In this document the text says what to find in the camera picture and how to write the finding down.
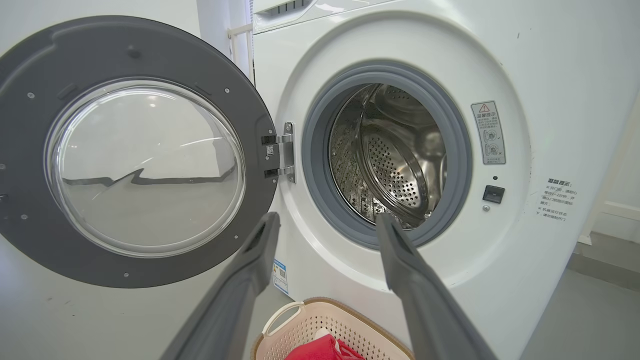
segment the barcode sticker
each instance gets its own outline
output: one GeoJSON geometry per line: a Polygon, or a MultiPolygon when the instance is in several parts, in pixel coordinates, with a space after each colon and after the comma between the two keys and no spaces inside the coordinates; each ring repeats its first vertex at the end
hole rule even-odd
{"type": "Polygon", "coordinates": [[[287,267],[278,260],[273,260],[273,284],[283,293],[289,294],[289,286],[287,285],[287,267]]]}

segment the laundry basket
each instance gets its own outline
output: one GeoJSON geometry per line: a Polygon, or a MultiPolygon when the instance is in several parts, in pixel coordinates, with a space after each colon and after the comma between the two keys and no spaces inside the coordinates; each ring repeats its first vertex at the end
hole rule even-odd
{"type": "Polygon", "coordinates": [[[314,297],[280,308],[267,322],[252,349],[252,360],[283,360],[296,347],[314,340],[320,328],[367,360],[414,360],[411,351],[380,326],[340,302],[314,297]],[[298,311],[270,329],[287,310],[298,311]]]}

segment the warning sticker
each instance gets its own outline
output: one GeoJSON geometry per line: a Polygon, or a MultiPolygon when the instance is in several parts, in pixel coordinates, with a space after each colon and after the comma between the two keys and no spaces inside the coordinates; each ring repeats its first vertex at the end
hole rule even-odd
{"type": "Polygon", "coordinates": [[[555,221],[566,221],[571,213],[578,192],[572,189],[570,181],[552,179],[545,185],[540,195],[536,215],[555,221]]]}
{"type": "Polygon", "coordinates": [[[289,294],[289,286],[287,285],[287,267],[278,260],[273,260],[273,284],[276,288],[282,290],[283,293],[289,294]]]}
{"type": "Polygon", "coordinates": [[[500,126],[500,117],[498,109],[495,107],[495,101],[471,104],[471,110],[474,113],[480,135],[484,163],[505,164],[507,157],[504,154],[502,126],[500,126]]]}

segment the red cloth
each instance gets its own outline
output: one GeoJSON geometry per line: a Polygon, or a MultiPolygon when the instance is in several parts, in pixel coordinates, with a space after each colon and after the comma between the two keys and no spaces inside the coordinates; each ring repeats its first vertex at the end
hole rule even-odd
{"type": "Polygon", "coordinates": [[[338,339],[340,351],[335,348],[335,339],[331,334],[300,345],[293,349],[285,360],[365,360],[355,350],[338,339]]]}

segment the washing machine door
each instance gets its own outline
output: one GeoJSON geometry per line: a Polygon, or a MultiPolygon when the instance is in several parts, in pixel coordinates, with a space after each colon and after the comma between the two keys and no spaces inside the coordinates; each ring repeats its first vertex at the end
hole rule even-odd
{"type": "Polygon", "coordinates": [[[116,288],[181,281],[267,212],[279,153],[253,85],[199,38],[77,19],[0,58],[0,233],[41,265],[116,288]]]}

